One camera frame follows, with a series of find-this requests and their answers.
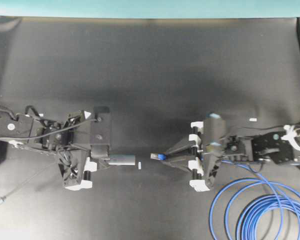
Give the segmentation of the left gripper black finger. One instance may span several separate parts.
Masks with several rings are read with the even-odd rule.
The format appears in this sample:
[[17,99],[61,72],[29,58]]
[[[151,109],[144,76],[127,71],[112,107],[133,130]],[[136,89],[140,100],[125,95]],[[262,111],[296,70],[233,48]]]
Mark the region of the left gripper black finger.
[[97,168],[98,169],[108,169],[111,167],[111,165],[109,164],[109,158],[108,157],[103,157],[103,158],[99,158],[97,160]]

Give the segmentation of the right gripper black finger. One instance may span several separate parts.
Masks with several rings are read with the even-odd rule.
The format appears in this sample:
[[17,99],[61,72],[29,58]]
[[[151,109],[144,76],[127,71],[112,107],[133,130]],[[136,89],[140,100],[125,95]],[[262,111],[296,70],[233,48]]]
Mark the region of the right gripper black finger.
[[179,140],[177,143],[175,143],[173,146],[168,148],[164,154],[166,156],[172,156],[173,154],[181,153],[182,151],[185,151],[189,148],[191,148],[194,145],[193,140],[189,140],[189,136],[183,137],[181,140]]
[[169,156],[165,160],[162,160],[162,163],[172,168],[177,168],[185,172],[197,174],[197,170],[189,168],[189,161],[195,159],[196,158],[194,156]]

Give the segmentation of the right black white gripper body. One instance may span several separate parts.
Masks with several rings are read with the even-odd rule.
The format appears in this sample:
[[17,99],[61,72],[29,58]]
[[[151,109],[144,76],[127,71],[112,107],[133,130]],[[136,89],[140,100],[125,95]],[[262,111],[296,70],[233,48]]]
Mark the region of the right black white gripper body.
[[214,187],[217,172],[224,155],[226,121],[217,113],[210,113],[203,121],[191,123],[197,134],[190,134],[196,150],[194,159],[188,161],[193,179],[189,185],[196,192],[207,192]]

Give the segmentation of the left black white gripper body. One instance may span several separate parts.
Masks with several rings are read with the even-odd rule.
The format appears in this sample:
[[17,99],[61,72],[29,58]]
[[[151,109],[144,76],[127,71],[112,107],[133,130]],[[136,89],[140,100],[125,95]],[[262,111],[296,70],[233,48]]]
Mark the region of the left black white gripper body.
[[68,115],[63,124],[65,129],[60,133],[65,137],[56,147],[56,160],[62,177],[62,187],[70,191],[91,189],[93,181],[91,174],[96,172],[98,164],[91,160],[91,150],[87,146],[75,143],[75,137],[83,134],[88,137],[88,131],[80,127],[88,127],[93,121],[92,113],[80,110]]

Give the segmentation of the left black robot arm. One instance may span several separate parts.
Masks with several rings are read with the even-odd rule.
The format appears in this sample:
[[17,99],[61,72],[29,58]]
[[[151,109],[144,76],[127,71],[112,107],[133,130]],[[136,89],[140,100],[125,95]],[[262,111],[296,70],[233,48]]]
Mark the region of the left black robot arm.
[[71,191],[90,189],[91,174],[111,166],[111,127],[105,106],[78,110],[57,121],[43,117],[32,105],[24,113],[0,105],[0,142],[54,157],[62,186]]

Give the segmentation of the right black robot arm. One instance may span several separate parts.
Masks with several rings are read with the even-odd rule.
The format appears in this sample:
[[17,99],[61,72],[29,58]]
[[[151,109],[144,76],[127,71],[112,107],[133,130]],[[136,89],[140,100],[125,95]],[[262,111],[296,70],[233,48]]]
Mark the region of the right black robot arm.
[[240,136],[226,121],[210,113],[190,124],[190,134],[163,153],[151,154],[165,165],[189,171],[197,192],[214,187],[222,161],[234,164],[300,165],[300,123],[261,128],[260,134]]

